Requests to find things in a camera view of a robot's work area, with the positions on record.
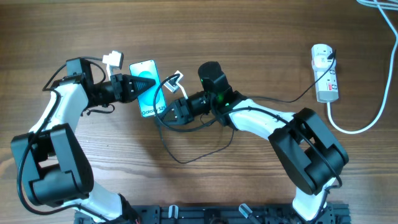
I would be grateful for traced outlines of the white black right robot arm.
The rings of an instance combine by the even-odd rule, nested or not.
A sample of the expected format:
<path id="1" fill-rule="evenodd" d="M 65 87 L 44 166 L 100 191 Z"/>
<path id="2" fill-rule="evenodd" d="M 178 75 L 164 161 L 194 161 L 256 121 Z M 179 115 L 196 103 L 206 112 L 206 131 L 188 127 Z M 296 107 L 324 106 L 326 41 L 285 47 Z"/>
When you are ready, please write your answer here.
<path id="1" fill-rule="evenodd" d="M 309 108 L 298 113 L 266 108 L 234 91 L 218 62 L 198 69 L 203 91 L 184 96 L 163 112 L 155 113 L 159 126 L 178 132 L 200 114 L 233 130 L 253 133 L 270 142 L 290 180 L 296 186 L 292 206 L 301 219 L 316 223 L 326 212 L 330 190 L 340 188 L 349 157 L 319 115 Z"/>

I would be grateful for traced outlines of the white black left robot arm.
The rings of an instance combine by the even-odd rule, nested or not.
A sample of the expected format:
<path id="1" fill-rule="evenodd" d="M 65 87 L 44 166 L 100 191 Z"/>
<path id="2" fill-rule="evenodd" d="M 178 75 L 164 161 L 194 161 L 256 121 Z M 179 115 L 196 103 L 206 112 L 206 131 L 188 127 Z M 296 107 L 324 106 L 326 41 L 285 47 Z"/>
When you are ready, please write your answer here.
<path id="1" fill-rule="evenodd" d="M 84 111 L 132 102 L 155 80 L 119 73 L 95 83 L 92 65 L 93 57 L 67 60 L 67 75 L 50 78 L 43 88 L 51 99 L 42 117 L 29 132 L 12 139 L 17 194 L 25 209 L 36 215 L 74 208 L 96 223 L 139 223 L 139 214 L 121 194 L 95 182 L 75 130 Z"/>

